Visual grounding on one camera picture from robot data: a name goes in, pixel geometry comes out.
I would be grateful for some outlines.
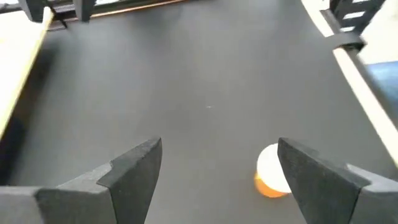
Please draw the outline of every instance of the metal frame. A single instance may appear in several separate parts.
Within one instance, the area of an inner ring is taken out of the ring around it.
[[[332,0],[330,10],[342,27],[355,27],[353,32],[361,34],[370,23],[374,15],[380,10],[385,0]],[[354,12],[364,12],[360,17],[345,19],[345,16]]]
[[[121,0],[118,2],[95,6],[93,14],[118,11],[132,7],[147,6],[151,4],[160,4],[163,2],[170,2],[170,0]],[[75,6],[73,5],[72,0],[49,1],[49,3],[53,4],[54,10],[57,12],[57,17],[54,19],[67,20],[76,18]],[[0,14],[20,10],[22,9],[18,4],[10,4],[2,9]]]
[[[340,33],[340,28],[341,25],[337,21],[336,17],[333,15],[333,13],[330,10],[324,10],[321,11],[323,17],[329,24],[330,28],[335,34]],[[378,102],[381,104],[383,110],[387,113],[388,117],[392,121],[395,127],[398,127],[398,116],[395,114],[393,107],[390,105],[388,99],[386,98],[385,94],[383,91],[380,89],[379,86],[376,85],[376,83],[373,81],[372,76],[370,76],[368,70],[366,69],[365,65],[360,61],[358,58],[358,53],[359,51],[356,49],[352,48],[346,48],[345,50],[350,57],[350,59],[353,61],[353,63],[356,66],[356,69],[358,72],[361,74],[363,77],[364,81],[366,84],[370,87],[372,90],[374,96],[377,98]]]

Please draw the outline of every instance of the white and orange ball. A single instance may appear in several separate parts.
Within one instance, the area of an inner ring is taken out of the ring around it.
[[[266,197],[278,198],[292,191],[286,181],[278,158],[278,144],[267,146],[257,160],[254,185]]]

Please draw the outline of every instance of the black clamp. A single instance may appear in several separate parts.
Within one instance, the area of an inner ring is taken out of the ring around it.
[[[150,139],[58,187],[0,187],[0,223],[144,224],[162,161]]]
[[[326,39],[333,49],[344,47],[346,50],[356,49],[361,51],[366,45],[365,41],[354,32],[340,32],[338,34],[329,36]]]

